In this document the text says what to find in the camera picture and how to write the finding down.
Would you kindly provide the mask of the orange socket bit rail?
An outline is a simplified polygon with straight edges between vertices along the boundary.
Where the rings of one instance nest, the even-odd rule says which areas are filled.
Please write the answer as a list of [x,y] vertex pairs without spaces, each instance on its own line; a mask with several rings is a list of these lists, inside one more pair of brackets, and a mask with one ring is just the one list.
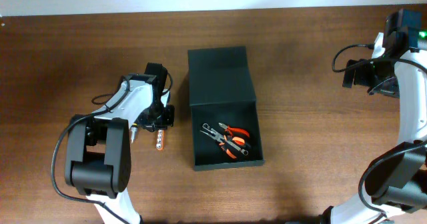
[[164,137],[165,137],[165,131],[164,130],[158,130],[155,147],[159,151],[163,150],[163,148],[164,148]]

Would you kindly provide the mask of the yellow black screwdriver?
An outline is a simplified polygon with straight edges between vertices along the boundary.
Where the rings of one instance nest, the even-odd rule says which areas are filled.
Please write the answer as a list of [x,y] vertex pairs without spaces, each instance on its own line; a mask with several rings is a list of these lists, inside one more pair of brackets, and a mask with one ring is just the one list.
[[130,127],[129,131],[130,131],[131,143],[133,143],[137,139],[138,129],[139,127],[137,123],[133,123],[132,126]]

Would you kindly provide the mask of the dark green box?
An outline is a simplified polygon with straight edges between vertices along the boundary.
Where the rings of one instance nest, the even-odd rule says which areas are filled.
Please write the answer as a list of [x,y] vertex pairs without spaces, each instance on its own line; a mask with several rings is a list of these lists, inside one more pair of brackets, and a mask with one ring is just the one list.
[[[256,93],[246,48],[193,49],[187,54],[195,171],[263,165]],[[206,125],[227,139],[233,137],[226,131],[228,127],[245,130],[241,137],[250,145],[248,154],[212,139],[204,129]]]

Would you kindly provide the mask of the small red cutting pliers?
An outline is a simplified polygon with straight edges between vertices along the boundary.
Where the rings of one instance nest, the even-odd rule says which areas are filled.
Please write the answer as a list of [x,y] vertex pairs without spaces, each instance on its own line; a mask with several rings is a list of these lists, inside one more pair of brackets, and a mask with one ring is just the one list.
[[224,123],[218,123],[218,125],[225,130],[226,133],[229,133],[231,136],[234,136],[235,134],[244,135],[245,137],[250,138],[250,133],[246,131],[245,129],[241,129],[238,127],[230,127],[229,125],[226,125]]

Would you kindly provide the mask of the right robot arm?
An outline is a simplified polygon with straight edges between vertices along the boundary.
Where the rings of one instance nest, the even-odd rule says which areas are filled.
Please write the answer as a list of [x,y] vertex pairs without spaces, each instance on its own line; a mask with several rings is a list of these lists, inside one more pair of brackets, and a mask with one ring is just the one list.
[[397,98],[400,127],[395,147],[375,158],[358,192],[328,207],[318,223],[391,223],[391,218],[426,209],[426,30],[422,15],[401,9],[367,45],[371,58],[349,60],[343,87],[365,86],[369,95]]

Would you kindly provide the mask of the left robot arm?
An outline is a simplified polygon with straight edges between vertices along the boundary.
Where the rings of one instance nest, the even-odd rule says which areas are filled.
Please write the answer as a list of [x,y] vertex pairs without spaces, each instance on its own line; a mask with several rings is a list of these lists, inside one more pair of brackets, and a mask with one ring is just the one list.
[[142,74],[124,75],[101,108],[75,115],[62,134],[67,139],[65,182],[76,188],[78,201],[95,205],[105,223],[143,221],[127,191],[131,143],[138,129],[155,132],[173,125],[169,78],[159,63],[148,63]]

